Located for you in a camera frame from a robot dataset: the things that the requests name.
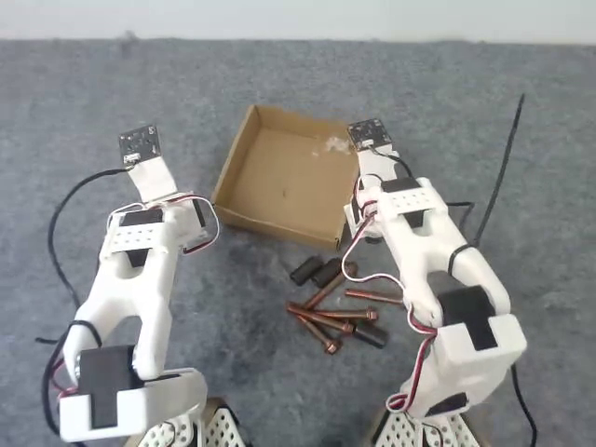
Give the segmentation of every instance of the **black cylinder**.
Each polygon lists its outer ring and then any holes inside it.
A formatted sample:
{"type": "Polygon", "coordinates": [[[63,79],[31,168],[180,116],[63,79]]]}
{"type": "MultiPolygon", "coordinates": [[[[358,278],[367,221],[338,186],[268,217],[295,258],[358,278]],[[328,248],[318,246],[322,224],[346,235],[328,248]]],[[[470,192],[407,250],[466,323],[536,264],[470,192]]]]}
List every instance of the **black cylinder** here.
{"type": "Polygon", "coordinates": [[[302,286],[307,282],[315,273],[317,273],[323,266],[323,261],[319,256],[311,256],[306,261],[301,263],[298,268],[290,273],[290,279],[297,286],[302,286]]]}
{"type": "Polygon", "coordinates": [[[329,284],[342,271],[342,260],[340,258],[330,259],[315,275],[313,282],[317,287],[323,288],[329,284]]]}
{"type": "Polygon", "coordinates": [[[367,323],[360,322],[354,328],[354,338],[358,338],[364,343],[378,347],[379,349],[385,347],[389,335],[386,331],[377,328],[376,326],[367,323]]]}

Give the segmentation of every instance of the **cardboard box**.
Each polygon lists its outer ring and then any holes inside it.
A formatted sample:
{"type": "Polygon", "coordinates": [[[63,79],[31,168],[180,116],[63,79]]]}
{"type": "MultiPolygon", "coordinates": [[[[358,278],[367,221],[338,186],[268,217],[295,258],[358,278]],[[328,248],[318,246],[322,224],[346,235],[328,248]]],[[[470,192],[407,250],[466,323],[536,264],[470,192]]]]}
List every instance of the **cardboard box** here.
{"type": "Polygon", "coordinates": [[[226,224],[338,249],[358,172],[345,123],[253,105],[212,200],[226,224]]]}

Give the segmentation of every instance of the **circuit board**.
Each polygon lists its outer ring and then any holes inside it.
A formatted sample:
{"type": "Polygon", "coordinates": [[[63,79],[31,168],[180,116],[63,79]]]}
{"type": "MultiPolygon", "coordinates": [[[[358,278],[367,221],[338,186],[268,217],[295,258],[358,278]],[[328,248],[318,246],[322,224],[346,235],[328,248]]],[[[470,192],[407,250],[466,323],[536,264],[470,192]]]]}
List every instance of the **circuit board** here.
{"type": "Polygon", "coordinates": [[[153,124],[121,133],[118,143],[126,167],[161,156],[157,127],[153,124]]]}
{"type": "Polygon", "coordinates": [[[391,144],[391,137],[380,119],[368,119],[350,124],[347,133],[359,151],[377,149],[391,144]]]}

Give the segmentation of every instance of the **copper bolt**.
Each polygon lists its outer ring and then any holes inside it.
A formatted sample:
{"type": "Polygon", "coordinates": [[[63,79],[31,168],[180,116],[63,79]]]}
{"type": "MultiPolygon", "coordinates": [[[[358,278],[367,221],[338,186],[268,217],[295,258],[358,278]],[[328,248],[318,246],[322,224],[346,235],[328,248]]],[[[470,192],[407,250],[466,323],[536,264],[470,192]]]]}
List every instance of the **copper bolt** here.
{"type": "MultiPolygon", "coordinates": [[[[356,263],[347,263],[345,265],[345,271],[349,276],[352,277],[358,273],[358,265],[356,263]]],[[[344,281],[344,273],[339,272],[339,274],[334,279],[332,279],[329,284],[327,284],[320,291],[311,296],[310,299],[302,305],[302,309],[314,309],[321,301],[325,299],[327,295],[329,295],[332,291],[337,289],[344,281]]]]}
{"type": "Polygon", "coordinates": [[[317,313],[323,317],[338,319],[366,319],[376,321],[379,319],[379,313],[374,307],[367,307],[361,310],[318,310],[317,313]]]}
{"type": "Polygon", "coordinates": [[[362,300],[390,303],[392,305],[403,305],[401,293],[382,293],[380,291],[362,291],[360,289],[345,289],[345,296],[359,298],[362,300]]]}
{"type": "Polygon", "coordinates": [[[339,340],[332,339],[312,321],[308,321],[306,318],[303,318],[303,324],[305,325],[305,328],[307,328],[308,331],[315,336],[315,338],[317,338],[321,343],[323,343],[323,346],[325,346],[326,354],[332,356],[342,347],[342,342],[340,342],[339,340]]]}
{"type": "Polygon", "coordinates": [[[288,311],[292,312],[294,315],[299,315],[315,323],[320,323],[324,326],[329,326],[330,328],[336,329],[337,331],[345,333],[352,333],[354,331],[354,325],[351,323],[348,323],[346,321],[337,321],[333,318],[323,317],[322,315],[319,315],[315,312],[309,312],[307,310],[304,310],[295,303],[287,303],[286,309],[288,309],[288,311]]]}

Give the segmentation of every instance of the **white robotic arm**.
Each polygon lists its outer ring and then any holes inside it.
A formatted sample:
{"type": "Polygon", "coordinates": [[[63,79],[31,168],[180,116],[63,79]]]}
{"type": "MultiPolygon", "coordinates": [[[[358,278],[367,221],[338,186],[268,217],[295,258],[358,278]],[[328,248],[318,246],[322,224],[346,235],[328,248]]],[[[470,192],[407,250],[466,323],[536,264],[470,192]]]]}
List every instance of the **white robotic arm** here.
{"type": "Polygon", "coordinates": [[[179,194],[161,157],[156,128],[120,136],[141,210],[113,213],[88,299],[78,309],[63,347],[76,384],[60,399],[61,437],[95,440],[139,434],[179,414],[205,407],[207,385],[194,369],[164,371],[171,313],[169,297],[181,248],[212,243],[193,194],[179,194]],[[135,346],[99,347],[124,319],[138,316],[135,346]]]}
{"type": "Polygon", "coordinates": [[[357,123],[348,132],[361,172],[345,207],[355,237],[348,253],[360,237],[385,240],[400,271],[396,282],[409,321],[427,336],[412,377],[387,408],[415,419],[462,413],[494,391],[526,348],[520,324],[509,314],[508,293],[480,251],[467,245],[430,181],[398,178],[399,155],[382,123],[357,123]],[[436,271],[448,272],[463,287],[435,294],[427,276],[436,271]]]}

